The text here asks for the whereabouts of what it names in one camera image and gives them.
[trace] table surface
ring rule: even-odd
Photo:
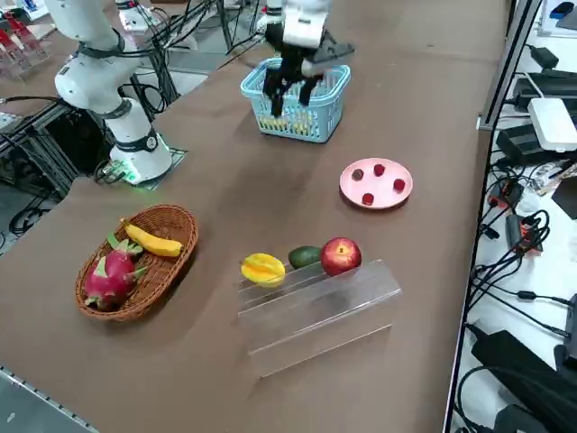
[[[505,5],[335,0],[329,26],[356,44],[329,143],[261,135],[234,61],[157,119],[189,150],[154,192],[77,180],[0,260],[0,359],[100,431],[422,432],[442,427],[488,137],[474,120],[503,45]],[[270,56],[258,49],[244,56]],[[405,165],[415,189],[385,213],[348,206],[344,167]],[[118,218],[168,202],[199,223],[196,260],[134,324],[81,316],[78,269]],[[382,258],[404,291],[389,332],[257,381],[235,325],[238,262],[337,235]]]
[[[561,3],[554,0],[547,2],[547,15],[555,5]],[[541,12],[537,14],[534,29],[527,38],[527,43],[536,47],[547,47],[559,58],[556,69],[577,72],[577,59],[574,56],[577,47],[577,39],[554,38],[538,35],[537,22],[541,19]],[[541,68],[531,58],[529,49],[525,48],[517,65],[518,72],[540,72]],[[509,88],[508,98],[513,97],[513,87]],[[505,105],[500,114],[498,130],[494,135],[497,139],[499,131],[520,124],[530,124],[527,113],[521,113],[513,106]],[[492,161],[501,158],[502,153],[491,156]],[[525,174],[529,174],[532,168],[528,168]],[[494,181],[489,175],[488,184]],[[551,217],[551,234],[544,242],[544,252],[534,258],[526,258],[518,272],[499,283],[499,286],[511,291],[531,290],[539,295],[557,296],[570,299],[575,294],[574,282],[577,279],[577,263],[574,261],[574,251],[571,242],[577,235],[577,226],[567,214],[552,200],[553,192],[540,198],[536,194],[527,192],[538,207],[546,210]],[[488,209],[485,201],[483,212]],[[488,220],[499,212],[493,210]],[[505,233],[505,217],[497,220],[492,226],[499,233]],[[476,264],[493,263],[497,261],[508,249],[504,235],[500,239],[491,241],[485,236],[479,241]],[[498,290],[490,290],[491,293],[522,309],[534,318],[541,320],[547,325],[565,329],[566,307],[547,300],[523,302],[513,296],[504,294]],[[487,332],[496,332],[506,329],[521,343],[526,345],[537,356],[555,369],[554,347],[562,343],[562,339],[541,327],[535,325],[517,312],[508,309],[496,300],[485,296],[470,313],[469,323],[478,322],[483,325]],[[471,354],[472,338],[469,333],[463,340],[462,360],[459,377],[480,365]],[[476,373],[463,387],[463,410],[468,418],[482,425],[492,427],[497,413],[513,402],[511,394],[504,392],[502,385],[488,372]],[[463,424],[459,417],[453,418],[453,430]]]

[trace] red berry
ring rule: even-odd
[[[372,205],[372,202],[374,200],[375,200],[375,197],[370,192],[367,192],[364,196],[362,196],[362,203],[365,206]]]
[[[355,171],[353,171],[353,179],[356,181],[362,180],[362,177],[364,176],[364,171],[362,171],[361,169],[357,169]]]
[[[375,172],[375,176],[380,177],[382,176],[382,173],[385,172],[385,166],[382,164],[375,164],[373,170]]]
[[[403,189],[405,189],[405,185],[406,183],[403,179],[396,179],[395,183],[393,183],[393,188],[397,192],[403,192]]]

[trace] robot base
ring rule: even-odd
[[[159,135],[157,140],[159,145],[153,152],[124,152],[117,147],[110,151],[110,159],[120,161],[124,166],[125,182],[138,185],[146,180],[156,179],[170,170],[172,155],[169,147]]]

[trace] pink plate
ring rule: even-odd
[[[381,176],[375,174],[375,165],[380,164],[385,168]],[[361,169],[361,180],[353,179],[353,172]],[[395,181],[405,182],[404,188],[395,189]],[[398,162],[384,160],[382,158],[367,158],[358,160],[344,169],[341,175],[341,191],[357,206],[367,209],[387,209],[404,202],[413,190],[413,178],[408,170]],[[372,194],[371,205],[365,205],[362,197]]]

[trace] blue plastic basket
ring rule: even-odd
[[[279,67],[281,59],[267,59],[244,79],[241,92],[251,100],[252,111],[262,133],[325,143],[341,121],[343,91],[351,80],[348,66],[335,66],[325,73],[311,94],[308,106],[298,102],[303,83],[293,85],[284,96],[282,115],[270,114],[271,103],[262,93],[268,67]]]

